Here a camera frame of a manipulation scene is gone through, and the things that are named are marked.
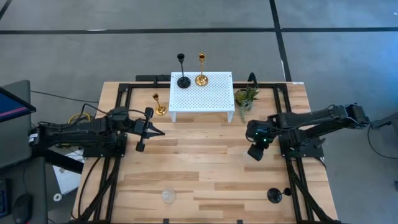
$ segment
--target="white paper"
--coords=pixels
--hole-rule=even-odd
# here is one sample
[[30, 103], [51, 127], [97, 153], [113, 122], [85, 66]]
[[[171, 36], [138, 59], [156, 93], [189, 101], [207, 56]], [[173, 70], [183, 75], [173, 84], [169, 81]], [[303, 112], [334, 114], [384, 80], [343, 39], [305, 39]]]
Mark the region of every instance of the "white paper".
[[[78, 154], [82, 155], [83, 150], [77, 150], [75, 152], [66, 154], [65, 156], [84, 163], [85, 161], [83, 159], [83, 156], [80, 156]], [[54, 168], [55, 176], [57, 177], [61, 194], [65, 195], [79, 187], [80, 177], [81, 177], [80, 174], [62, 169], [61, 167], [57, 166], [52, 166], [52, 167]]]

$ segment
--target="gold candle holder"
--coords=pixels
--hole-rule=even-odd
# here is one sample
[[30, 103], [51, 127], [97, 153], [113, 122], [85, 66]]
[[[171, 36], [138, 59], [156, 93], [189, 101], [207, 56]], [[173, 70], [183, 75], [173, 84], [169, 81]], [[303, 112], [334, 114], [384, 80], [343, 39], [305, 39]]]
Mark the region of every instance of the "gold candle holder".
[[199, 54], [199, 61], [200, 61], [200, 75], [195, 78], [195, 82], [199, 86], [205, 86], [209, 82], [209, 79], [206, 75], [203, 74], [203, 63], [205, 62], [206, 55], [204, 53]]
[[164, 105], [160, 105], [160, 104], [159, 104], [159, 94], [154, 93], [154, 94], [152, 95], [152, 97], [153, 97], [153, 99], [157, 102], [157, 106], [156, 106], [156, 109], [155, 109], [155, 113], [156, 113], [157, 115], [159, 115], [159, 116], [165, 115], [166, 112], [167, 112], [167, 108], [166, 108]]

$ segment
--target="monitor screen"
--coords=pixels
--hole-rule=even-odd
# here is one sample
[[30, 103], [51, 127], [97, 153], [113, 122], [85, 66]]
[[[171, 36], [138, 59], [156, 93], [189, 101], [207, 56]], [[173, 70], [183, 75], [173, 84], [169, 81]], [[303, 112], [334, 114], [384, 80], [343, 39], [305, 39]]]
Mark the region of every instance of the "monitor screen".
[[18, 118], [36, 111], [36, 108], [0, 87], [0, 122]]

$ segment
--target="wood grain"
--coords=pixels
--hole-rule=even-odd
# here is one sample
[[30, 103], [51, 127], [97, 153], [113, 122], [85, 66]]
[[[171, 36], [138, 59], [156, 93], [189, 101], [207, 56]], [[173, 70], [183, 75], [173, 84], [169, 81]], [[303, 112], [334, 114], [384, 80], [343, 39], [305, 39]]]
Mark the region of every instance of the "wood grain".
[[[103, 86], [99, 108], [114, 108], [118, 82]], [[293, 112], [310, 111], [304, 85], [288, 83]], [[155, 107], [152, 94], [159, 94], [159, 102], [169, 104], [169, 89], [133, 89], [131, 109], [144, 111]], [[272, 90], [261, 89], [246, 120], [267, 119], [275, 114]], [[139, 114], [131, 113], [131, 118]], [[280, 156], [276, 139], [264, 151], [261, 161], [247, 155], [250, 143], [244, 133], [246, 124], [240, 120], [236, 108], [232, 123], [226, 113], [178, 114], [172, 123], [170, 115], [154, 115], [154, 125], [166, 133], [146, 141], [143, 153], [135, 151], [138, 136], [128, 135], [126, 155], [121, 167], [114, 201], [112, 222], [115, 223], [295, 223], [292, 199], [283, 197], [279, 204], [267, 199], [271, 187], [289, 187], [284, 158]], [[85, 163], [81, 186], [95, 159]], [[303, 160], [308, 187], [319, 205], [332, 218], [337, 218], [325, 168], [315, 159]], [[82, 207], [92, 201], [98, 190], [103, 159], [94, 168], [83, 194]], [[163, 203], [161, 193], [173, 189], [177, 196], [172, 204]], [[306, 218], [302, 196], [299, 194], [302, 216]], [[105, 196], [101, 217], [104, 218], [108, 196]], [[77, 201], [73, 210], [77, 216]]]

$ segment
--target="keyboard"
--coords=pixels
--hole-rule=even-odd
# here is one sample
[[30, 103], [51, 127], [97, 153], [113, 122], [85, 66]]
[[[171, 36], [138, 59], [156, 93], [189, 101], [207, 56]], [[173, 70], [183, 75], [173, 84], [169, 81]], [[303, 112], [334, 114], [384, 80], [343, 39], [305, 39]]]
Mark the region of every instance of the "keyboard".
[[0, 218], [5, 217], [11, 212], [11, 195], [8, 179], [0, 180]]

